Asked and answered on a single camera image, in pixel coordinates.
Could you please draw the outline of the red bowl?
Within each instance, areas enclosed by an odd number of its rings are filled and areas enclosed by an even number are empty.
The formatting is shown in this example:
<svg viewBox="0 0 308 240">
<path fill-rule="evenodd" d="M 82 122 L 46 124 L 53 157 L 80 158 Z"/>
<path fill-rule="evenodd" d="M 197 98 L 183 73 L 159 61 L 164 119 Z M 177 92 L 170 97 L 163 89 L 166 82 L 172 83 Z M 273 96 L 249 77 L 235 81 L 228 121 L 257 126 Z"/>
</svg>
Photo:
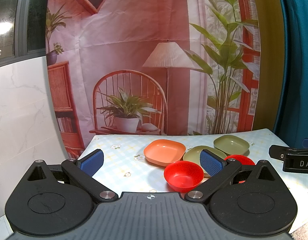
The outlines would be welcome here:
<svg viewBox="0 0 308 240">
<path fill-rule="evenodd" d="M 236 176 L 234 176 L 232 184 L 244 183 L 251 174 L 253 170 L 252 166 L 255 166 L 255 163 L 249 157 L 238 154 L 227 156 L 225 160 L 231 158 L 239 161 L 242 164 L 242 170 Z"/>
<path fill-rule="evenodd" d="M 190 161 L 176 161 L 164 169 L 164 179 L 176 192 L 186 193 L 200 185 L 203 169 Z"/>
</svg>

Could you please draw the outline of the small green plate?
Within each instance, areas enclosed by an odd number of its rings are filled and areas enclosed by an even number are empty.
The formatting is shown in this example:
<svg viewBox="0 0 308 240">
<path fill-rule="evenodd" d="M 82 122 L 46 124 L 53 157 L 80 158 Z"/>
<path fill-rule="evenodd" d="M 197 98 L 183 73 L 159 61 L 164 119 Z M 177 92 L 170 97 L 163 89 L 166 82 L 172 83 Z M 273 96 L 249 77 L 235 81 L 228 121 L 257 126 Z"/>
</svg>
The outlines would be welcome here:
<svg viewBox="0 0 308 240">
<path fill-rule="evenodd" d="M 244 155 L 249 151 L 249 143 L 245 140 L 226 134 L 214 140 L 214 147 L 227 155 Z"/>
</svg>

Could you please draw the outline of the large green plate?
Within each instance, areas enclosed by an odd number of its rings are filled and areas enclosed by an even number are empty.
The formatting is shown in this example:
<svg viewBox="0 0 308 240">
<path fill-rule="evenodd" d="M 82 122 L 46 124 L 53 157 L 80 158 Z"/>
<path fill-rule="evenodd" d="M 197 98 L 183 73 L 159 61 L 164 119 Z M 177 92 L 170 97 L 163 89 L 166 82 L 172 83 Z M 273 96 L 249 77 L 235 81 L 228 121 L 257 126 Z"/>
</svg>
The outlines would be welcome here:
<svg viewBox="0 0 308 240">
<path fill-rule="evenodd" d="M 227 165 L 226 155 L 209 146 L 195 146 L 184 154 L 183 160 L 200 166 L 205 177 L 211 177 L 224 169 Z"/>
</svg>

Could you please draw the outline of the orange square plate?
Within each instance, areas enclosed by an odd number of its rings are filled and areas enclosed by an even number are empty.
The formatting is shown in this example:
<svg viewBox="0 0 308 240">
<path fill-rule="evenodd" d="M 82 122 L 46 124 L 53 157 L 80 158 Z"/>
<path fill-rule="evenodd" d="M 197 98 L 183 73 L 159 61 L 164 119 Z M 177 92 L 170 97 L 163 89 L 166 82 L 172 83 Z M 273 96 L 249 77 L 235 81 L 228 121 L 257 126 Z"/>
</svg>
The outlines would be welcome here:
<svg viewBox="0 0 308 240">
<path fill-rule="evenodd" d="M 148 162 L 166 167 L 181 160 L 185 151 L 186 147 L 180 142 L 158 139 L 144 148 L 144 156 Z"/>
</svg>

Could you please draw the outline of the teal curtain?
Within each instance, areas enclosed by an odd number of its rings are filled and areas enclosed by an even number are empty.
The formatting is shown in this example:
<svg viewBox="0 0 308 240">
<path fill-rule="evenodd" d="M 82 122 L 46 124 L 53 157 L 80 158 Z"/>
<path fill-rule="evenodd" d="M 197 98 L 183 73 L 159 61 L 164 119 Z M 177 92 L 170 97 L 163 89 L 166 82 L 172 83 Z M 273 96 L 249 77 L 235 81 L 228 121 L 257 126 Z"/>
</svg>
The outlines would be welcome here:
<svg viewBox="0 0 308 240">
<path fill-rule="evenodd" d="M 275 134 L 288 146 L 308 139 L 308 0 L 280 0 L 285 59 Z"/>
</svg>

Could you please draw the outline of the printed room backdrop cloth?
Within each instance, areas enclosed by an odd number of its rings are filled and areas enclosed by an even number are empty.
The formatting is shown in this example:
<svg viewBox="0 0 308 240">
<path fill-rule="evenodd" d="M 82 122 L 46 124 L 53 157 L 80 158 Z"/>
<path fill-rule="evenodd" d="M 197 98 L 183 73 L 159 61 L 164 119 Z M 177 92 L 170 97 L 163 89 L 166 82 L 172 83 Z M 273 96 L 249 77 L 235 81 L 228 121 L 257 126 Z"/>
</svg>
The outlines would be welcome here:
<svg viewBox="0 0 308 240">
<path fill-rule="evenodd" d="M 46 47 L 70 157 L 97 134 L 275 128 L 280 0 L 48 0 Z"/>
</svg>

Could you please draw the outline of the dark window frame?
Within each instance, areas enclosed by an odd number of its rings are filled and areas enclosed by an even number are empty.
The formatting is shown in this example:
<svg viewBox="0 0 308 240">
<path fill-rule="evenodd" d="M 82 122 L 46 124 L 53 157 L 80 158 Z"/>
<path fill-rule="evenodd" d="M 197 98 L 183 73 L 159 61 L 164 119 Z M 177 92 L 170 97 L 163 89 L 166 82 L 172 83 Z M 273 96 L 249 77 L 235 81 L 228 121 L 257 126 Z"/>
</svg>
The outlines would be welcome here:
<svg viewBox="0 0 308 240">
<path fill-rule="evenodd" d="M 0 0 L 0 67 L 46 55 L 48 0 Z"/>
</svg>

